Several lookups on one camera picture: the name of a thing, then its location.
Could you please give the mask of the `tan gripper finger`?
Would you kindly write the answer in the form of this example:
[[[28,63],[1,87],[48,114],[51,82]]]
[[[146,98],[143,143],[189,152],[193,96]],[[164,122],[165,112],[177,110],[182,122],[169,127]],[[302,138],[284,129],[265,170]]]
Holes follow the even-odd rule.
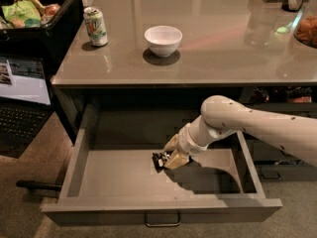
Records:
[[[186,165],[188,162],[189,156],[187,154],[178,151],[173,151],[170,157],[165,162],[164,167],[169,170],[174,170]]]
[[[178,135],[175,134],[163,147],[165,152],[172,152],[177,147]]]

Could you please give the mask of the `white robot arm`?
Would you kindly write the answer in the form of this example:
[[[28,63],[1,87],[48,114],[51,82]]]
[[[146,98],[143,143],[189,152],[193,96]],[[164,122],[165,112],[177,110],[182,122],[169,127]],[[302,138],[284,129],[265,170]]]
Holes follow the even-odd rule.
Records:
[[[316,119],[251,109],[222,95],[207,98],[200,115],[165,144],[170,157],[163,166],[170,170],[184,166],[210,144],[238,131],[317,166]]]

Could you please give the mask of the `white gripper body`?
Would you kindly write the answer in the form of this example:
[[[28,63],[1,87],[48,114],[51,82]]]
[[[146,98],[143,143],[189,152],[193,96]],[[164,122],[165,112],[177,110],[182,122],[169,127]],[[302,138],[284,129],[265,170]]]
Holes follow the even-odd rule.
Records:
[[[180,153],[193,157],[205,152],[207,147],[199,146],[193,141],[189,133],[189,128],[190,124],[186,124],[179,130],[176,146]]]

